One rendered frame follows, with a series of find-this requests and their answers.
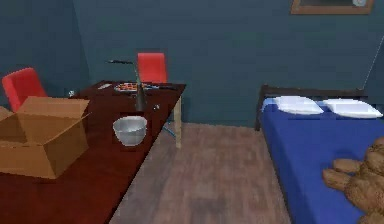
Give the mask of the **brown cardboard box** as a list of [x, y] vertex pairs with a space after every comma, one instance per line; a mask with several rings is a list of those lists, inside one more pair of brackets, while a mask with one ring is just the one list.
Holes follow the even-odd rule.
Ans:
[[87, 149], [85, 99], [29, 97], [11, 112], [0, 106], [0, 172], [58, 178]]

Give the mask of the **grey bowl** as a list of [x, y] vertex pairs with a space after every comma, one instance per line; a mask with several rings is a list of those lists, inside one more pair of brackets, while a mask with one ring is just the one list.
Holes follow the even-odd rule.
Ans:
[[118, 141], [124, 146], [137, 146], [146, 136], [147, 119], [142, 116], [125, 116], [113, 123]]

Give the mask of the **dark red wooden table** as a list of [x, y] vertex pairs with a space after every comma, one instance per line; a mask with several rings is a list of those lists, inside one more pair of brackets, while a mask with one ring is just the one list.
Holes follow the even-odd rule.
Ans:
[[[89, 149], [55, 180], [0, 174], [0, 224], [107, 224], [138, 172], [162, 126], [181, 109], [183, 84], [163, 84], [146, 93], [143, 142], [123, 146], [112, 124], [132, 115], [135, 100], [95, 84], [76, 94], [88, 99]], [[153, 105], [160, 109], [153, 110]]]

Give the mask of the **white pillow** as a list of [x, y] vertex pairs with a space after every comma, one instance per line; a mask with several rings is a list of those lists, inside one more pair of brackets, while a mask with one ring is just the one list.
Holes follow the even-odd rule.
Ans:
[[302, 96], [279, 96], [274, 102], [280, 111], [299, 114], [316, 115], [323, 113], [321, 107], [312, 99]]
[[327, 99], [323, 100], [333, 113], [340, 116], [359, 119], [381, 118], [383, 114], [370, 104], [354, 99]]

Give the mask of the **red chair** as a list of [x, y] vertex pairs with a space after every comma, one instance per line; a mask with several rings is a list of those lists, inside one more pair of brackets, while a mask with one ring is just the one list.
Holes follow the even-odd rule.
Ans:
[[164, 53], [139, 53], [137, 63], [143, 82], [166, 83], [168, 76]]
[[16, 112], [29, 96], [47, 96], [37, 72], [31, 67], [4, 76], [2, 86], [13, 112]]

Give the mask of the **dark grey desk lamp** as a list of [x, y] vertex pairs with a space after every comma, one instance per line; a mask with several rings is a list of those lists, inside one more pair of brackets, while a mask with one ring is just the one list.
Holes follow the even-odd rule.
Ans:
[[137, 64], [132, 61], [125, 61], [125, 60], [108, 60], [108, 63], [112, 64], [129, 64], [132, 65], [134, 68], [135, 76], [136, 76], [136, 83], [137, 83], [137, 94], [136, 94], [136, 104], [135, 108], [138, 112], [143, 112], [145, 110], [146, 101], [145, 101], [145, 93], [144, 89], [142, 87], [142, 82], [140, 79], [139, 72], [137, 70]]

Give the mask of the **blue bed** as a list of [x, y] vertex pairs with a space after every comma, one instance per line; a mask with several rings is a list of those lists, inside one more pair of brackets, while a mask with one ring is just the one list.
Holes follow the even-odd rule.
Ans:
[[[323, 113], [280, 111], [274, 102], [279, 96], [310, 98]], [[384, 116], [349, 118], [323, 104], [338, 98], [366, 102], [361, 89], [260, 88], [255, 129], [264, 134], [292, 224], [357, 224], [364, 214], [343, 192], [324, 184], [322, 171], [332, 168], [335, 159], [361, 161], [368, 147], [384, 136]]]

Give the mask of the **brown framed picture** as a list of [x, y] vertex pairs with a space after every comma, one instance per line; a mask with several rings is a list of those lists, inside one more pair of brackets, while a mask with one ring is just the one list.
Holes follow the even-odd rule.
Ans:
[[369, 15], [375, 0], [350, 0], [348, 5], [319, 4], [308, 5], [305, 0], [293, 0], [292, 15]]

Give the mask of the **brown teddy bear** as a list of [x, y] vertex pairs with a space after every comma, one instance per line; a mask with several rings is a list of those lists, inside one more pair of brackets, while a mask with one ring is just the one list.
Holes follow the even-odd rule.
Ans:
[[384, 136], [368, 147], [361, 161], [339, 158], [332, 165], [322, 171], [323, 182], [364, 212], [357, 224], [384, 224]]

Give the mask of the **plate with red food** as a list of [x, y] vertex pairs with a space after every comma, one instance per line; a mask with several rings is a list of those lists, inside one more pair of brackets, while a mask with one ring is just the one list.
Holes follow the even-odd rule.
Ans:
[[114, 87], [118, 92], [136, 92], [138, 89], [137, 83], [120, 83]]

